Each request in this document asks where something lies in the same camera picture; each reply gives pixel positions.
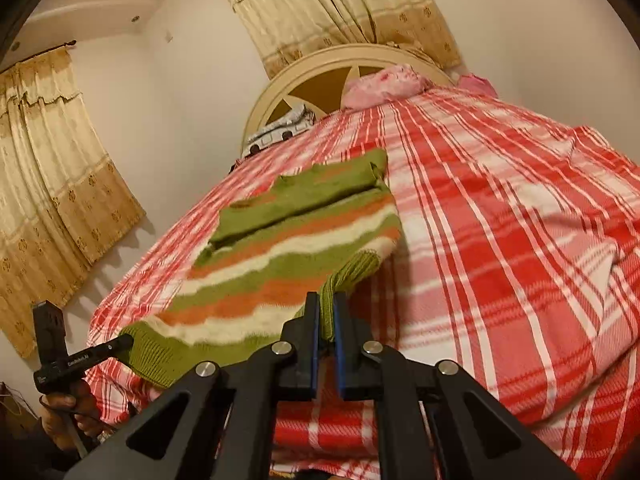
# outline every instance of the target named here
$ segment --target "orange stripe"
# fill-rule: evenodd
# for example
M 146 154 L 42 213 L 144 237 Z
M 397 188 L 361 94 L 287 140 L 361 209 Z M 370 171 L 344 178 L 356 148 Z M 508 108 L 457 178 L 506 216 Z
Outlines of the orange stripe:
M 393 196 L 389 193 L 385 193 L 382 197 L 380 197 L 380 199 L 376 200 L 375 202 L 370 202 L 359 209 L 354 209 L 347 213 L 334 217 L 321 218 L 311 222 L 306 222 L 296 229 L 284 230 L 273 238 L 270 238 L 270 240 L 266 240 L 264 242 L 256 242 L 242 251 L 232 252 L 229 254 L 229 256 L 227 256 L 226 258 L 222 258 L 215 264 L 203 267 L 192 267 L 187 274 L 187 279 L 196 280 L 198 278 L 204 278 L 205 276 L 208 276 L 210 273 L 216 270 L 230 267 L 232 265 L 238 264 L 239 262 L 242 262 L 243 260 L 255 258 L 260 254 L 267 253 L 274 245 L 286 240 L 287 238 L 318 234 L 322 231 L 331 231 L 343 227 L 352 223 L 353 221 L 356 221 L 360 217 L 373 215 L 384 206 L 393 203 L 393 201 Z
M 262 304 L 295 306 L 305 302 L 309 291 L 318 290 L 326 276 L 307 280 L 271 280 L 255 292 L 228 296 L 213 304 L 192 306 L 172 312 L 165 310 L 156 316 L 167 325 L 196 325 L 210 318 L 233 318 L 249 316 Z
M 376 235 L 376 238 L 391 238 L 393 241 L 398 241 L 400 239 L 401 232 L 397 227 L 387 227 L 383 229 Z
M 344 166 L 342 164 L 335 164 L 333 168 L 326 166 L 326 169 L 319 175 L 316 175 L 314 178 L 315 182 L 326 182 L 327 180 L 331 180 L 332 178 L 340 175 L 341 173 L 346 173 L 347 171 L 352 171 L 353 167 Z

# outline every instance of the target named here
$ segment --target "pink pillow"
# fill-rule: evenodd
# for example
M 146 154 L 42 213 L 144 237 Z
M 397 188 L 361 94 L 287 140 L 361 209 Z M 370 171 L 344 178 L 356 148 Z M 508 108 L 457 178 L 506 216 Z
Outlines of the pink pillow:
M 478 94 L 488 95 L 489 97 L 498 98 L 498 92 L 488 79 L 478 77 L 475 74 L 460 76 L 457 84 L 458 88 L 469 90 Z
M 393 65 L 375 74 L 347 82 L 342 91 L 340 108 L 364 110 L 421 94 L 432 87 L 433 83 L 425 76 L 415 73 L 411 65 Z

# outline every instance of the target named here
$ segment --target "white wall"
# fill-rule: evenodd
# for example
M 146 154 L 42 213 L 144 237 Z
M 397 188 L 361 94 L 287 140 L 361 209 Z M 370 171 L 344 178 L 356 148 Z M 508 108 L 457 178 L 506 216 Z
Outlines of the white wall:
M 244 123 L 268 82 L 251 38 L 227 0 L 165 0 L 144 36 L 201 148 L 193 171 L 221 180 L 239 156 Z
M 500 97 L 588 124 L 640 163 L 640 50 L 606 0 L 435 0 Z
M 189 171 L 198 146 L 152 67 L 140 36 L 126 35 L 78 43 L 71 52 L 78 86 L 98 136 L 147 212 L 138 227 L 92 270 L 65 309 L 69 351 L 84 348 L 95 307 L 154 241 L 215 184 Z M 28 361 L 0 335 L 0 381 L 38 405 Z

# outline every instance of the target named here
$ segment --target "bed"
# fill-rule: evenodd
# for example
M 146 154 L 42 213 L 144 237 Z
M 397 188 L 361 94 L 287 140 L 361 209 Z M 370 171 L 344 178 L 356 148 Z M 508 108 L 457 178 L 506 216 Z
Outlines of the bed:
M 339 110 L 345 81 L 403 62 L 437 86 Z M 245 161 L 169 229 L 95 311 L 88 344 L 168 306 L 221 208 L 381 146 L 404 243 L 358 286 L 354 313 L 411 359 L 462 364 L 582 478 L 611 472 L 640 433 L 640 170 L 593 129 L 456 89 L 400 48 L 300 59 L 258 99 L 243 139 L 300 102 L 319 122 Z M 279 406 L 273 469 L 375 480 L 373 406 L 341 403 L 332 368 L 315 402 Z M 111 424 L 159 394 L 115 360 L 88 381 Z

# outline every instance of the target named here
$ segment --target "cream headboard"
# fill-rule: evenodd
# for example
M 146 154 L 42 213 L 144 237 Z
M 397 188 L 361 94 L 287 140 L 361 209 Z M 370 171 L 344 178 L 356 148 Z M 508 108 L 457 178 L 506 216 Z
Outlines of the cream headboard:
M 249 135 L 296 105 L 306 104 L 319 120 L 340 108 L 342 89 L 348 80 L 401 63 L 410 64 L 437 85 L 453 85 L 438 67 L 400 48 L 359 43 L 332 46 L 297 60 L 273 78 L 249 114 L 241 150 Z

